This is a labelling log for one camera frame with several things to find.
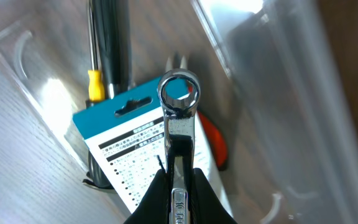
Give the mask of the yellow black small screwdriver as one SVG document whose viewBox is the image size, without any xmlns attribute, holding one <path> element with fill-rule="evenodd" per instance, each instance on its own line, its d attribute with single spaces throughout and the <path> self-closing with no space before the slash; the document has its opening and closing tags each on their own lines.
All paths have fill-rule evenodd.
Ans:
<svg viewBox="0 0 358 224">
<path fill-rule="evenodd" d="M 92 8 L 92 1 L 89 0 L 87 4 L 88 13 L 88 35 L 89 35 L 89 52 L 91 60 L 91 69 L 88 70 L 89 85 L 88 85 L 88 99 L 86 100 L 86 107 L 92 107 L 95 104 L 105 100 L 105 90 L 102 81 L 102 72 L 98 67 L 98 48 L 96 40 L 96 30 L 94 26 L 94 14 Z"/>
</svg>

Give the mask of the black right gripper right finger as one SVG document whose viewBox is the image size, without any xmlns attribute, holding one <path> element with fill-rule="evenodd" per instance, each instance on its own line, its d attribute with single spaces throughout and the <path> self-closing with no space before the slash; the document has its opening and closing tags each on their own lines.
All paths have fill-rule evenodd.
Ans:
<svg viewBox="0 0 358 224">
<path fill-rule="evenodd" d="M 193 169 L 191 222 L 195 224 L 237 224 L 222 206 L 203 171 Z"/>
</svg>

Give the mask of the clear plastic container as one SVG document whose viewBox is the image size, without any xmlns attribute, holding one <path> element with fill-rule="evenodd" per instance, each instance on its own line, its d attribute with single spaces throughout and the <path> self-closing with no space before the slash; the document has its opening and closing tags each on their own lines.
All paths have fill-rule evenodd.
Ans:
<svg viewBox="0 0 358 224">
<path fill-rule="evenodd" d="M 358 223 L 358 133 L 318 1 L 125 1 L 130 90 L 186 60 L 228 147 L 200 168 L 237 223 Z M 0 1 L 0 223 L 123 223 L 73 122 L 87 1 Z"/>
</svg>

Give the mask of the blue white packaged tool card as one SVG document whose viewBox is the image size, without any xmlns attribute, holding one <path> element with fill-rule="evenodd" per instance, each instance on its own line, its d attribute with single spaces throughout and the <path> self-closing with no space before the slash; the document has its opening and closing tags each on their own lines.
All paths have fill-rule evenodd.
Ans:
<svg viewBox="0 0 358 224">
<path fill-rule="evenodd" d="M 90 153 L 131 213 L 166 166 L 158 83 L 156 78 L 73 115 Z"/>
</svg>

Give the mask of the red handled pliers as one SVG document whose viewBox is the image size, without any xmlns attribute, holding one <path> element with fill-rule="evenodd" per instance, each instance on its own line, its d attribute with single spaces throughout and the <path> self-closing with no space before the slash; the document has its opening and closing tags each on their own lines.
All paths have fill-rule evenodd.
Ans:
<svg viewBox="0 0 358 224">
<path fill-rule="evenodd" d="M 226 140 L 219 128 L 198 109 L 195 118 L 195 165 L 209 172 L 212 167 L 224 171 L 229 153 Z"/>
</svg>

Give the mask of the silver combination wrench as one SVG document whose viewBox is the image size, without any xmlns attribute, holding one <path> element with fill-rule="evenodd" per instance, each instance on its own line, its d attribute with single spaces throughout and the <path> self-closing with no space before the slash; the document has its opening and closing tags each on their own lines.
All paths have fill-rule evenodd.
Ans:
<svg viewBox="0 0 358 224">
<path fill-rule="evenodd" d="M 174 80 L 193 85 L 193 91 L 174 98 L 166 87 Z M 163 110 L 164 145 L 168 175 L 168 222 L 191 223 L 191 190 L 195 155 L 195 114 L 200 101 L 199 81 L 194 73 L 175 68 L 164 74 L 157 94 Z"/>
</svg>

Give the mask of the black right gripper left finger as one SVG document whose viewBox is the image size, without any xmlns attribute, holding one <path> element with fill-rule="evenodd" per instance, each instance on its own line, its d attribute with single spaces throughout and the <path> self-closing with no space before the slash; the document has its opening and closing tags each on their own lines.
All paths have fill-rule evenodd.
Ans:
<svg viewBox="0 0 358 224">
<path fill-rule="evenodd" d="M 163 169 L 155 174 L 139 206 L 124 224 L 167 224 L 168 182 Z"/>
</svg>

